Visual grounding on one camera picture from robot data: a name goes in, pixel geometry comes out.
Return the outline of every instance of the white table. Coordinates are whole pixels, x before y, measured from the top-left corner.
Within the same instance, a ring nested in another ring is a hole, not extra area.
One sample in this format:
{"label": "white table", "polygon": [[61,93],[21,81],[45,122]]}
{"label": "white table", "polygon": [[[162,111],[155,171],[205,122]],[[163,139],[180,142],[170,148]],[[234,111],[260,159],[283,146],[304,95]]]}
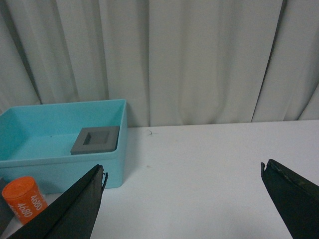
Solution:
{"label": "white table", "polygon": [[91,238],[291,239],[260,162],[319,185],[318,143],[319,120],[130,128],[125,181],[104,191]]}

